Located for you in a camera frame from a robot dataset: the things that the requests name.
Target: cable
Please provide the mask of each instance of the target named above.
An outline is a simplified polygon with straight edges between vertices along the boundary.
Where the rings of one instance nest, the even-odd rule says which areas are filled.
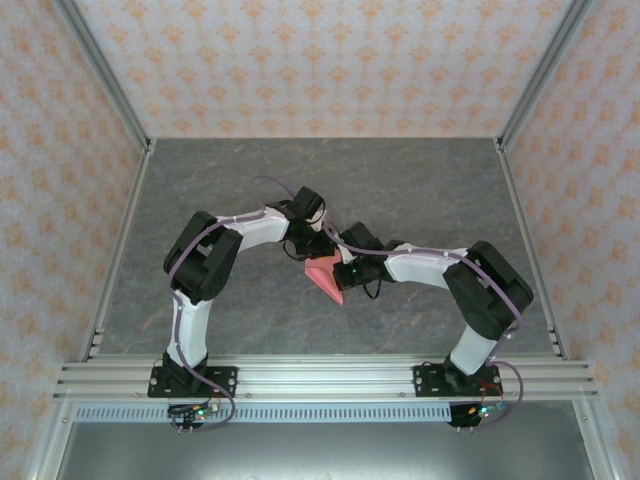
[[[259,220],[262,217],[265,216],[265,212],[260,211],[259,213],[257,213],[256,215],[250,215],[248,217],[242,217],[242,218],[227,218],[225,220],[221,220],[219,222],[214,223],[213,225],[205,228],[202,232],[200,232],[198,234],[198,236],[196,236],[196,238],[193,239],[193,241],[187,246],[187,248],[184,250],[184,252],[182,252],[182,254],[178,257],[178,260],[176,261],[176,263],[173,265],[173,267],[171,268],[171,270],[169,271],[169,291],[171,292],[171,296],[173,297],[173,299],[176,301],[177,305],[178,305],[178,309],[177,309],[177,313],[176,313],[176,323],[174,326],[174,330],[173,330],[173,338],[175,340],[175,344],[176,344],[176,353],[178,354],[178,358],[180,358],[180,361],[182,362],[182,365],[184,366],[184,368],[191,374],[193,375],[195,378],[197,378],[198,380],[200,380],[201,382],[209,385],[211,388],[218,390],[222,395],[224,395],[228,400],[229,400],[229,404],[231,405],[231,412],[229,413],[229,415],[227,416],[227,418],[216,422],[216,423],[212,423],[206,426],[202,426],[198,429],[195,430],[191,430],[192,433],[195,432],[205,432],[208,430],[213,430],[216,429],[218,427],[221,427],[222,425],[225,425],[227,423],[229,423],[229,421],[233,418],[233,416],[236,413],[236,402],[234,401],[233,397],[231,396],[231,394],[225,390],[223,387],[221,387],[220,385],[212,382],[211,380],[209,380],[206,377],[203,377],[202,375],[200,375],[198,372],[196,372],[187,362],[186,357],[184,356],[184,353],[182,352],[182,347],[180,345],[180,324],[182,322],[182,310],[184,308],[184,302],[182,301],[182,298],[180,298],[180,296],[178,296],[174,291],[173,288],[171,288],[171,284],[173,283],[173,277],[175,277],[176,272],[178,271],[178,269],[180,268],[180,266],[182,265],[182,263],[184,262],[184,260],[187,258],[187,256],[198,246],[198,244],[200,243],[200,241],[206,237],[207,235],[209,235],[211,232],[213,232],[214,230],[216,230],[217,228],[220,228],[223,225],[227,225],[230,223],[246,223],[246,222],[253,222],[254,220]],[[178,430],[178,432],[182,431],[182,427],[179,427],[175,420],[172,420],[171,422],[172,426]]]
[[[367,284],[363,283],[362,284],[362,289],[364,290],[364,293],[367,294],[367,297],[369,297],[371,300],[375,300],[376,298],[378,298],[380,296],[380,288],[382,288],[382,279],[379,278],[378,279],[378,288],[376,288],[376,294],[371,295],[371,293],[369,292],[369,289],[367,288]]]
[[[505,333],[508,333],[508,334],[513,333],[514,331],[518,330],[520,328],[521,324],[522,324],[522,315],[520,314],[520,311],[518,310],[518,307],[516,307],[514,305],[514,303],[507,296],[507,294],[504,293],[504,291],[500,288],[500,286],[489,275],[487,275],[484,272],[484,270],[482,270],[478,265],[476,265],[475,262],[472,262],[471,260],[469,260],[467,257],[465,257],[463,255],[459,255],[459,254],[457,254],[455,252],[451,252],[449,250],[439,250],[439,249],[436,249],[436,248],[415,248],[415,249],[411,249],[411,250],[391,250],[391,251],[389,251],[389,250],[367,250],[367,249],[364,249],[364,248],[352,247],[351,245],[348,245],[348,244],[344,243],[336,235],[333,234],[329,224],[325,225],[323,228],[324,228],[324,231],[327,234],[327,236],[331,240],[333,240],[335,243],[337,243],[341,247],[346,248],[347,250],[350,250],[350,251],[355,252],[355,253],[359,253],[361,255],[377,255],[377,256],[395,257],[395,256],[398,256],[398,255],[405,255],[405,254],[410,254],[411,255],[411,254],[414,254],[414,253],[429,253],[431,255],[438,255],[438,256],[441,256],[441,257],[455,258],[456,260],[464,263],[467,267],[469,267],[471,270],[473,270],[480,278],[482,278],[485,282],[487,282],[487,284],[489,284],[489,286],[502,299],[502,301],[505,303],[507,308],[509,310],[511,310],[511,313],[513,313],[513,315],[515,317],[515,321],[517,322],[516,323],[516,327],[514,327],[511,330],[508,330]],[[493,356],[493,354],[496,352],[497,348],[501,345],[501,341],[502,341],[503,338],[505,338],[505,337],[503,336],[500,340],[498,340],[498,342],[496,343],[495,347],[493,348],[493,351],[489,355],[489,358],[491,358]]]
[[[211,395],[211,398],[216,399],[216,403],[218,404],[218,411],[220,411],[222,409],[222,399],[220,398],[220,395],[218,395],[213,389],[211,389]]]
[[[484,424],[484,425],[478,425],[477,427],[474,427],[473,430],[486,429],[486,428],[492,427],[492,426],[502,422],[505,418],[510,417],[511,415],[513,415],[513,412],[515,412],[518,409],[518,407],[520,406],[520,404],[522,403],[522,398],[524,397],[524,380],[522,380],[522,375],[520,375],[520,372],[518,371],[518,369],[516,367],[514,367],[509,362],[505,362],[503,360],[494,360],[493,362],[489,362],[487,364],[487,366],[490,366],[490,367],[497,366],[497,365],[504,365],[505,367],[508,367],[511,370],[513,370],[513,373],[515,373],[516,378],[518,379],[518,387],[520,388],[520,392],[518,394],[518,399],[516,400],[516,403],[513,405],[513,407],[511,407],[509,409],[509,411],[507,413],[505,413],[504,415],[502,415],[500,418],[494,420],[491,423],[487,423],[487,424]]]
[[[483,379],[480,379],[480,385],[482,385],[482,398],[480,399],[480,403],[483,403],[486,396],[487,391],[489,389],[494,390],[498,395],[500,395],[500,399],[504,401],[504,392],[502,389],[498,388],[498,386],[494,383],[485,382]]]
[[[249,188],[251,189],[251,195],[253,196],[253,199],[256,201],[256,203],[260,208],[264,208],[266,206],[266,203],[262,201],[262,199],[258,195],[258,192],[255,189],[254,183],[256,180],[270,180],[280,185],[289,195],[291,195],[291,198],[296,196],[293,190],[291,190],[289,187],[287,187],[283,182],[281,182],[277,178],[271,177],[269,175],[256,175],[251,179],[251,182],[249,183]]]
[[[289,251],[287,250],[287,241],[284,240],[282,242],[282,250],[284,251],[284,253],[287,254],[287,257],[289,257],[291,260],[295,260],[296,262],[304,262],[306,260],[306,258],[303,257],[294,257],[293,255],[291,255],[289,253]]]

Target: enclosure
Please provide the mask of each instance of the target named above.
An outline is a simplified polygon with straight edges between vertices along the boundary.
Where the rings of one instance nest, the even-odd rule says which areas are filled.
[[[634,7],[4,2],[3,478],[637,478]],[[147,397],[163,261],[196,211],[255,211],[256,175],[383,243],[495,245],[535,296],[497,356],[513,415],[456,435],[455,399],[419,398],[412,369],[465,328],[449,291],[340,306],[272,243],[238,256],[206,333],[236,416],[176,436]]]

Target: metal rail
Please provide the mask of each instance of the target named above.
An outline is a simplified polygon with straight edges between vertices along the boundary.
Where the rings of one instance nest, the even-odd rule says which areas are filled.
[[[522,96],[518,100],[509,121],[500,136],[500,146],[504,151],[512,145],[518,130],[527,119],[540,93],[544,89],[547,80],[551,78],[555,66],[562,58],[575,32],[582,25],[582,19],[586,15],[593,0],[574,0],[560,23],[556,34],[540,59],[529,83],[525,87]]]
[[[86,55],[87,61],[93,67],[104,89],[113,101],[113,105],[120,113],[131,138],[133,138],[141,148],[146,147],[148,137],[144,131],[144,127],[142,123],[140,123],[131,103],[129,103],[124,89],[111,69],[107,57],[100,48],[100,45],[98,45],[98,41],[91,32],[75,0],[55,0],[55,3],[61,15],[67,21],[69,29],[78,40],[80,47]]]
[[[496,147],[498,158],[500,159],[500,166],[502,167],[502,171],[504,173],[507,188],[509,189],[509,195],[511,196],[513,209],[516,213],[516,219],[518,220],[518,225],[520,226],[520,233],[522,234],[522,239],[527,250],[527,256],[529,257],[529,263],[531,264],[533,278],[536,282],[536,287],[538,288],[540,303],[542,304],[544,316],[547,319],[547,325],[549,326],[549,335],[551,337],[551,343],[553,344],[553,350],[555,353],[559,354],[566,360],[567,358],[571,358],[571,352],[569,351],[569,342],[567,340],[564,327],[562,323],[558,321],[559,317],[554,311],[553,302],[551,301],[551,296],[549,295],[549,282],[546,279],[546,276],[540,264],[540,259],[538,258],[538,254],[536,253],[536,249],[534,247],[533,237],[531,235],[531,231],[529,230],[529,226],[527,225],[526,216],[522,208],[522,203],[520,202],[520,196],[518,195],[516,184],[513,179],[513,174],[511,173],[509,159],[507,158],[506,152],[504,152],[500,148],[500,142],[497,138],[494,139],[494,145]]]
[[[524,400],[583,400],[598,398],[589,364],[535,356],[504,357],[524,380]],[[146,395],[151,367],[147,355],[98,355],[86,363],[67,363],[54,399],[73,402],[166,403]],[[210,357],[209,365],[239,368],[238,402],[417,402],[412,367],[442,357],[411,355],[225,355]],[[515,400],[518,382],[501,369],[506,400]],[[176,403],[188,399],[172,399]],[[479,397],[434,397],[432,401],[479,400]]]

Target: gray tabletop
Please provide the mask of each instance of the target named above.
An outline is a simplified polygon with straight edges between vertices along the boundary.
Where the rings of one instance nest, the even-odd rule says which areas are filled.
[[[256,210],[256,174],[307,185],[346,228],[362,221],[383,243],[435,248],[493,243],[532,287],[531,266],[490,139],[160,140],[107,314],[101,353],[158,353],[169,341],[172,305],[165,255],[197,210]],[[287,197],[261,183],[266,201]],[[536,301],[508,352],[550,352]],[[380,298],[345,292],[339,306],[285,256],[281,244],[238,256],[211,311],[207,345],[217,354],[447,353],[465,326],[448,291],[383,284]]]

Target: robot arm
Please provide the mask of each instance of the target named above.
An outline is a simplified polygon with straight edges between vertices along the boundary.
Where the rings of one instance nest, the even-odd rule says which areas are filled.
[[[259,212],[235,217],[213,217],[197,212],[182,231],[167,255],[164,271],[170,273],[178,259],[206,229],[219,222],[225,224],[204,236],[196,248],[189,251],[172,277],[173,327],[171,341],[163,355],[163,369],[171,384],[194,393],[200,381],[185,369],[175,338],[180,313],[178,335],[180,351],[189,367],[203,375],[206,371],[206,330],[213,299],[227,283],[239,252],[269,242],[291,241],[296,250],[315,255],[328,254],[331,245],[318,234],[325,215],[324,200],[303,187],[293,200],[283,200],[266,206]]]
[[[172,338],[163,356],[163,369],[171,381],[192,394],[201,383],[185,368],[178,355],[174,338],[178,310],[181,308],[180,350],[187,366],[204,375],[209,312],[213,299],[226,285],[237,254],[262,243],[290,241],[296,253],[307,262],[319,257],[335,257],[338,250],[341,260],[327,268],[333,269],[328,275],[331,283],[335,281],[333,288],[340,291],[372,281],[412,281],[450,290],[467,326],[442,364],[438,378],[431,379],[431,385],[444,385],[444,390],[452,395],[469,391],[468,387],[477,383],[487,369],[487,358],[515,316],[468,264],[474,262],[489,275],[519,312],[533,300],[529,286],[487,242],[477,242],[468,249],[450,250],[448,255],[433,249],[419,252],[419,247],[400,241],[383,245],[362,223],[342,232],[341,241],[337,241],[323,230],[324,217],[324,200],[306,187],[293,200],[270,204],[258,213],[215,218],[198,212],[193,216],[165,260],[167,273],[205,229],[220,221],[227,223],[204,236],[172,277],[171,287],[179,301],[174,299]],[[354,254],[349,251],[352,247],[366,249],[369,254]]]
[[[446,378],[439,380],[451,386],[454,393],[477,379],[498,341],[515,320],[514,313],[497,292],[485,285],[460,258],[474,262],[488,274],[520,313],[533,301],[531,288],[488,242],[477,242],[469,249],[449,250],[446,255],[398,241],[383,246],[361,223],[343,232],[341,237],[347,247],[407,253],[343,255],[347,263],[337,264],[333,272],[340,290],[384,280],[418,282],[451,291],[467,322],[458,344],[445,360]],[[346,250],[344,246],[340,247],[341,251]]]

